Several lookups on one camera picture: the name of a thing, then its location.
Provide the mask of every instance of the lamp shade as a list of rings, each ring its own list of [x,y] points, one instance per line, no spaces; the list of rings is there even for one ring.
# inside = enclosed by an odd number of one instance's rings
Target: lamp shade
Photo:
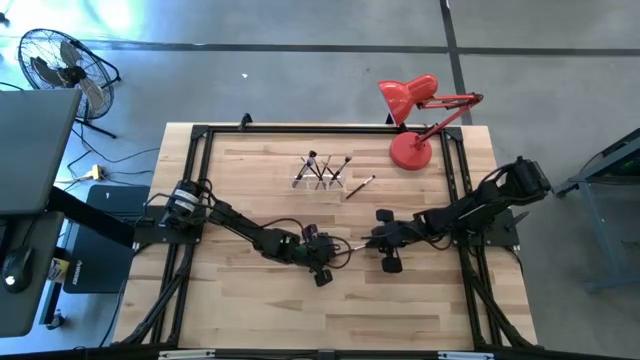
[[[415,104],[432,97],[436,93],[438,79],[433,75],[425,74],[408,83],[389,80],[378,82],[378,86],[382,91],[382,96],[387,101],[393,122],[397,126],[407,119],[411,108]]]

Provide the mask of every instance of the black metal frame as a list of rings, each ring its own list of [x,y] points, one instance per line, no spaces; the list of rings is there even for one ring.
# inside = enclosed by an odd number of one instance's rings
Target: black metal frame
[[[410,126],[408,128],[397,128],[389,125],[328,125],[328,126],[295,126],[295,125],[254,125],[251,124],[251,118],[245,115],[245,119],[241,126],[236,124],[220,124],[220,125],[194,125],[191,131],[191,138],[189,144],[189,150],[187,153],[187,160],[185,162],[185,169],[183,179],[191,179],[194,164],[195,155],[198,148],[198,143],[201,138],[204,138],[204,154],[202,157],[201,167],[199,171],[198,181],[203,182],[206,178],[209,170],[209,160],[211,149],[213,146],[213,137],[216,133],[341,133],[341,134],[397,134],[402,131],[411,130],[417,133],[424,133],[428,130],[427,127]],[[442,152],[445,162],[445,175],[447,177],[447,184],[449,188],[450,200],[456,201],[458,199],[457,185],[455,174],[453,171],[453,162],[451,160],[451,151],[449,145],[450,140],[453,140],[453,145],[456,148],[458,159],[460,161],[460,170],[462,176],[462,184],[466,193],[472,191],[472,184],[469,175],[469,168],[466,159],[466,153],[464,149],[464,140],[462,130],[459,127],[448,127],[438,133],[442,144]],[[604,359],[620,359],[606,356],[597,355],[585,355],[576,353],[566,353],[544,350],[540,347],[536,347],[527,342],[518,331],[513,327],[504,313],[500,310],[499,306],[495,303],[492,293],[491,285],[489,281],[488,266],[484,253],[483,246],[477,246],[477,261],[478,261],[478,273],[473,269],[471,260],[469,258],[469,244],[467,239],[454,237],[453,241],[457,244],[458,253],[460,257],[460,267],[462,271],[463,286],[465,289],[465,297],[467,302],[467,309],[469,313],[469,325],[471,328],[471,335],[473,339],[474,349],[473,351],[467,351],[467,355],[476,353],[478,356],[486,353],[487,355],[493,355],[493,357],[485,357],[485,359],[587,359],[587,360],[604,360]],[[193,247],[195,250],[196,245],[186,245],[187,247]],[[162,278],[161,289],[167,287],[173,277],[173,271],[175,269],[175,260],[178,252],[179,244],[170,244],[169,251],[167,253],[165,270]],[[194,251],[185,251],[185,253],[194,254]],[[190,272],[191,262],[189,262],[189,268],[187,273]],[[189,276],[186,276],[184,281],[180,284],[178,289],[177,301],[174,311],[174,318],[171,326],[169,336],[166,342],[161,342],[162,326],[164,323],[164,310],[160,318],[156,321],[151,331],[151,338],[149,344],[135,344],[135,345],[118,345],[110,348],[98,348],[98,349],[77,349],[61,352],[39,353],[39,354],[25,354],[19,355],[21,359],[83,359],[86,356],[91,356],[92,359],[109,358],[113,357],[116,353],[118,358],[121,359],[143,359],[143,358],[155,358],[158,357],[159,351],[172,351],[180,350],[178,348],[178,341],[180,338],[180,328],[182,326],[182,319],[184,315],[184,307],[186,303],[187,290],[189,285]],[[491,332],[491,344],[488,344],[480,328],[480,321],[478,316],[478,308],[476,303],[475,294],[478,294],[489,314],[489,325]],[[505,347],[502,345],[501,332],[512,344],[512,347]],[[287,350],[287,349],[209,349],[203,350],[208,353],[209,356],[217,358],[259,358],[259,357],[304,357],[314,359],[340,359],[340,358],[406,358],[406,359],[440,359],[449,358],[455,359],[455,352],[451,351],[387,351],[387,350]]]
[[[187,159],[185,162],[185,169],[183,173],[183,179],[191,179],[195,155],[200,138],[205,139],[204,153],[202,156],[202,162],[200,166],[200,174],[198,181],[206,178],[209,169],[209,160],[211,156],[211,148],[213,145],[213,137],[216,133],[340,133],[340,134],[397,134],[403,131],[411,130],[417,133],[424,133],[428,130],[428,127],[422,126],[410,126],[398,128],[389,125],[326,125],[326,126],[304,126],[304,125],[255,125],[249,114],[245,114],[240,126],[235,124],[220,124],[220,125],[194,125],[191,131],[191,139],[189,144],[189,150],[187,152]],[[449,149],[450,140],[453,140],[458,159],[460,162],[460,172],[462,177],[462,186],[466,194],[469,194],[473,190],[471,183],[471,176],[469,173],[469,167],[467,163],[466,152],[464,148],[464,138],[462,129],[460,127],[448,127],[438,133],[442,145],[442,152],[445,162],[445,176],[447,177],[447,185],[449,190],[449,198],[451,202],[458,200],[456,179],[453,172],[453,162],[451,159],[451,151]],[[509,349],[503,347],[502,334],[512,344],[513,349],[519,349],[519,351],[513,350],[509,352],[510,356],[517,356],[520,358],[593,358],[593,359],[609,359],[608,357],[591,357],[583,354],[561,353],[561,352],[549,352],[537,347],[534,347],[531,343],[525,340],[517,331],[517,329],[511,325],[507,317],[500,310],[499,306],[493,299],[491,282],[489,276],[489,268],[487,259],[485,256],[484,246],[476,246],[476,258],[478,263],[478,272],[473,269],[471,260],[469,258],[469,244],[465,241],[467,239],[454,238],[453,241],[458,245],[458,253],[460,256],[460,266],[463,277],[463,286],[465,289],[465,298],[467,302],[467,310],[469,313],[469,325],[471,328],[471,335],[473,339],[474,350],[476,352],[492,352],[497,353],[503,349]],[[170,245],[169,252],[167,254],[167,263],[165,264],[165,273],[163,274],[163,282],[161,289],[171,280],[171,274],[175,267],[175,258],[178,250],[178,245]],[[176,308],[174,311],[173,324],[171,326],[171,332],[167,339],[167,342],[177,346],[180,325],[182,324],[182,317],[184,313],[184,305],[186,299],[186,292],[188,288],[188,277],[182,283],[178,291],[178,300],[176,302]],[[491,343],[488,344],[480,328],[480,319],[478,315],[478,307],[476,303],[475,294],[482,299],[482,302],[487,308],[487,314],[489,318],[489,329],[491,336]],[[164,316],[154,325],[151,341],[152,343],[159,342],[162,324]],[[227,356],[255,356],[255,354],[261,354],[262,356],[286,356],[313,353],[314,356],[319,354],[319,350],[311,351],[289,351],[289,350],[216,350],[216,357],[223,357],[223,354]],[[339,351],[333,352],[333,357],[418,357],[418,358],[438,358],[439,352],[437,351]]]

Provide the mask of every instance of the desk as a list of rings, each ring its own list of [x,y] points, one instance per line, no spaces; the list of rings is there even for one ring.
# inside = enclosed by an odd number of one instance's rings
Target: desk
[[[150,194],[169,193],[181,179],[192,125],[167,124]],[[484,126],[462,131],[476,184],[496,167],[489,131]],[[357,246],[376,226],[378,208],[409,219],[419,210],[449,204],[440,142],[431,140],[434,155],[425,169],[407,172],[388,156],[391,139],[362,134],[216,134],[208,178],[218,198],[257,223],[295,217]],[[299,157],[310,149],[319,156],[333,154],[334,164],[353,154],[345,190],[300,192],[288,187],[290,168],[299,166]],[[459,176],[457,159],[453,163]],[[373,182],[345,200],[372,174]],[[279,226],[299,231],[286,223]],[[129,335],[156,300],[166,252],[166,246],[152,245],[134,259],[114,341]],[[401,249],[400,255],[404,272],[386,274],[381,254],[358,251],[346,268],[333,271],[333,282],[317,288],[306,269],[263,259],[237,235],[207,224],[193,259],[179,346],[471,349],[457,250],[436,251],[418,243]],[[497,303],[523,336],[535,342],[518,264],[499,248],[488,248],[487,258]],[[165,335],[173,306],[168,306]],[[483,311],[481,320],[488,337]]]

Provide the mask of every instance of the lamp arm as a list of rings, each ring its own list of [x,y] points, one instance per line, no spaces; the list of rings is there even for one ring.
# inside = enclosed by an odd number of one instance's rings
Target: lamp arm
[[[424,142],[427,139],[429,139],[431,136],[433,136],[433,134],[439,132],[440,130],[442,130],[442,128],[444,128],[445,126],[449,125],[450,123],[452,123],[455,119],[459,118],[460,116],[462,116],[462,114],[466,113],[467,111],[471,110],[472,107],[474,107],[476,104],[478,104],[480,101],[482,101],[482,95],[480,94],[471,94],[471,95],[458,95],[458,96],[452,96],[452,98],[455,99],[451,99],[451,100],[467,100],[466,103],[460,103],[458,104],[437,104],[433,107],[446,107],[446,108],[455,108],[460,106],[460,108],[458,109],[458,111],[456,111],[455,113],[451,114],[451,116],[449,116],[448,118],[446,118],[443,122],[441,122],[440,124],[432,127],[429,131],[427,131],[426,134],[421,135],[419,137],[419,139],[417,140],[417,142]],[[440,101],[444,101],[444,100],[449,100],[450,98],[448,97],[434,97],[432,100],[440,100]],[[429,108],[428,104],[423,104],[421,105],[422,108]]]

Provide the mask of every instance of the lamp base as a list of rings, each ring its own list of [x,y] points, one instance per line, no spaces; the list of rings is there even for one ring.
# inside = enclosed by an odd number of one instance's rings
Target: lamp base
[[[391,141],[389,155],[391,160],[405,170],[420,170],[431,160],[431,144],[429,141],[418,143],[418,134],[405,132]]]

